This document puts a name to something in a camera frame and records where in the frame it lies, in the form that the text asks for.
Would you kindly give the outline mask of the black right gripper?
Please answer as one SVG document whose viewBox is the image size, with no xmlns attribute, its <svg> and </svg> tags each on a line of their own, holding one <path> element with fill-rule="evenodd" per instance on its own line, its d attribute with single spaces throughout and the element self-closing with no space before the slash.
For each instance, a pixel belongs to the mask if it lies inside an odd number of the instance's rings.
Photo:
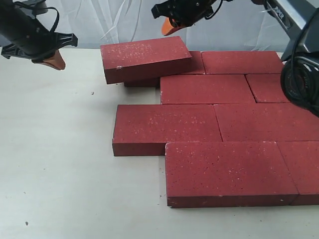
<svg viewBox="0 0 319 239">
<path fill-rule="evenodd" d="M 151 12 L 155 19 L 160 16 L 166 17 L 161 33 L 163 36 L 169 36 L 203 18 L 210 18 L 214 14 L 212 5 L 215 2 L 215 0 L 167 0 L 155 4 Z"/>
</svg>

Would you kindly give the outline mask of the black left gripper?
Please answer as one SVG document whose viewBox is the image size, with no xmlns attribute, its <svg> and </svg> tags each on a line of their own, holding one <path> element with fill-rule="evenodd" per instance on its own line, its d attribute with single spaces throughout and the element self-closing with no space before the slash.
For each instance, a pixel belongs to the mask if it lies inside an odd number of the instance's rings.
<svg viewBox="0 0 319 239">
<path fill-rule="evenodd" d="M 10 42 L 2 47 L 1 55 L 6 59 L 24 58 L 58 71 L 64 70 L 66 64 L 59 49 L 65 46 L 76 47 L 78 38 L 73 33 L 56 32 L 59 12 L 56 12 L 56 19 L 50 29 L 37 19 L 38 15 L 57 9 L 47 6 L 45 10 L 29 10 L 19 8 L 13 2 L 0 2 L 0 34 Z"/>
</svg>

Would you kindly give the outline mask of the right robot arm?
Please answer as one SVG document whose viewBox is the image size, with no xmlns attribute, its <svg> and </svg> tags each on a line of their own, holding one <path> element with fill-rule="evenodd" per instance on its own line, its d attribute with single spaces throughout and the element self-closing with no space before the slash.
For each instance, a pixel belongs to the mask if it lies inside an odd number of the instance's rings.
<svg viewBox="0 0 319 239">
<path fill-rule="evenodd" d="M 214 0 L 167 0 L 155 4 L 154 18 L 165 17 L 162 34 L 171 35 L 219 11 Z M 290 38 L 281 56 L 281 89 L 295 106 L 319 115 L 319 10 L 306 0 L 255 0 Z"/>
</svg>

